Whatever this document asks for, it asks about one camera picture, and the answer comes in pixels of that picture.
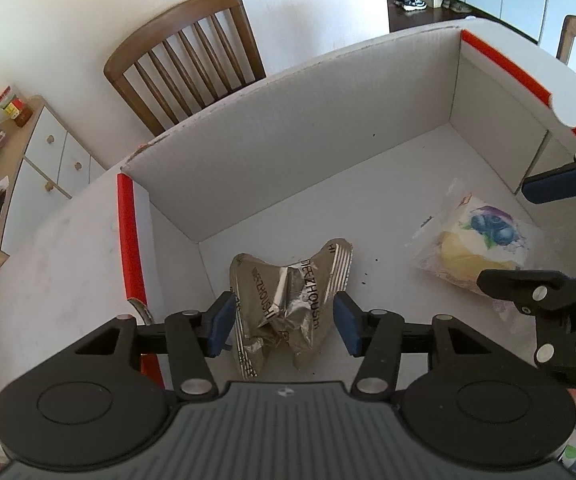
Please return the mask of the brown wooden chair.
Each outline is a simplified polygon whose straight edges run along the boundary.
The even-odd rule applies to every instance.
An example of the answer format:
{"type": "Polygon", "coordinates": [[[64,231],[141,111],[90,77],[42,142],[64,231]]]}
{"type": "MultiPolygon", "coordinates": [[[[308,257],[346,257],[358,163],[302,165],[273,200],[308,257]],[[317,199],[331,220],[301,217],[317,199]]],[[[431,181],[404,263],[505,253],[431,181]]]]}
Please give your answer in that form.
{"type": "Polygon", "coordinates": [[[266,70],[243,0],[186,0],[125,38],[104,75],[158,136],[266,70]]]}

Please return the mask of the white drawer cabinet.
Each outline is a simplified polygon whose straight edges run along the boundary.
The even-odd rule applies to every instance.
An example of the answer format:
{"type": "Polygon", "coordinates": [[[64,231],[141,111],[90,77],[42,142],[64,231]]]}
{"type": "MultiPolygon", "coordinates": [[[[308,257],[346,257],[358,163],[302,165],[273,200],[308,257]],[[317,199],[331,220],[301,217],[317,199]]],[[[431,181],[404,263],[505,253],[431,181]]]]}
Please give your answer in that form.
{"type": "Polygon", "coordinates": [[[105,168],[40,96],[22,127],[3,123],[0,178],[9,181],[0,212],[0,250],[13,254],[49,216],[78,195],[105,168]]]}

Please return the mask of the red-labelled jar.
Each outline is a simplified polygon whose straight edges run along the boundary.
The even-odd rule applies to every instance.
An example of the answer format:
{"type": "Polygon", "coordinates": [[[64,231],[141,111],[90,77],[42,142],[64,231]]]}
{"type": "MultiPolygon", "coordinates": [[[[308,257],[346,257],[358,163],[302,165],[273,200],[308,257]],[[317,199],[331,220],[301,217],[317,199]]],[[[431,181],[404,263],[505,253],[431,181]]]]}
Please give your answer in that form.
{"type": "Polygon", "coordinates": [[[19,127],[23,127],[32,117],[33,110],[13,87],[7,86],[0,92],[0,109],[19,127]]]}

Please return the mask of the red cardboard box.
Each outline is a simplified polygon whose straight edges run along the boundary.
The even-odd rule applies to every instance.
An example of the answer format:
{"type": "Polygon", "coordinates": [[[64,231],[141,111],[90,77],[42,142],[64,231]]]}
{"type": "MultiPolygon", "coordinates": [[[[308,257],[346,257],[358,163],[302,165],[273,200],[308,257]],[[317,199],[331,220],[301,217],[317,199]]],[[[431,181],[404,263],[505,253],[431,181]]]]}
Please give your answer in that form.
{"type": "Polygon", "coordinates": [[[354,247],[347,289],[411,322],[461,318],[524,359],[489,301],[415,268],[421,237],[463,190],[548,237],[576,275],[576,198],[534,206],[533,172],[576,153],[576,73],[497,23],[410,28],[268,77],[157,136],[88,185],[0,267],[0,388],[120,314],[118,179],[145,213],[157,321],[205,309],[247,252],[274,264],[327,240],[354,247]]]}

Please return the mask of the dark sneakers pair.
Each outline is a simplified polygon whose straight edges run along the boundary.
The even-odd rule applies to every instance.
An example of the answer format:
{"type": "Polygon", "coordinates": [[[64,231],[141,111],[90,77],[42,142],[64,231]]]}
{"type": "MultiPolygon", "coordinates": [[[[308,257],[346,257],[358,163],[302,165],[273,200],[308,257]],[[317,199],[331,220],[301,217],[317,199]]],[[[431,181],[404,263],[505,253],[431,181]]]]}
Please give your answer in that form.
{"type": "Polygon", "coordinates": [[[405,12],[424,11],[428,5],[423,0],[394,0],[396,6],[399,6],[405,12]]]}

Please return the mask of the blueberry cake clear packet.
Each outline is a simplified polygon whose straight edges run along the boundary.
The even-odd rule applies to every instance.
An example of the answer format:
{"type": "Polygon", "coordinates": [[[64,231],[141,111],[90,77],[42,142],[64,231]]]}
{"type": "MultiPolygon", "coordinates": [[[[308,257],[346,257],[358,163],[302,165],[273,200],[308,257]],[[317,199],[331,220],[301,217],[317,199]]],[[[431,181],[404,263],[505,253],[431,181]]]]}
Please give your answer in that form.
{"type": "Polygon", "coordinates": [[[545,259],[541,229],[481,200],[460,179],[409,246],[415,268],[478,295],[481,272],[534,269],[545,259]]]}

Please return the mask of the silver snack wrapper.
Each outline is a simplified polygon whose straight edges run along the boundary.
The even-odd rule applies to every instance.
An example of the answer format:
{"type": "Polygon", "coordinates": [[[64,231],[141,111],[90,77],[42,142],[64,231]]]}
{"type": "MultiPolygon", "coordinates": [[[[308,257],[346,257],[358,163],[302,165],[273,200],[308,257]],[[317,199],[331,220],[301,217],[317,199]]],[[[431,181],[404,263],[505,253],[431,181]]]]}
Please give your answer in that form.
{"type": "Polygon", "coordinates": [[[328,240],[320,251],[286,266],[250,254],[230,263],[230,291],[237,299],[235,356],[240,375],[259,377],[271,352],[283,344],[293,365],[309,362],[333,324],[332,305],[349,281],[353,245],[328,240]]]}

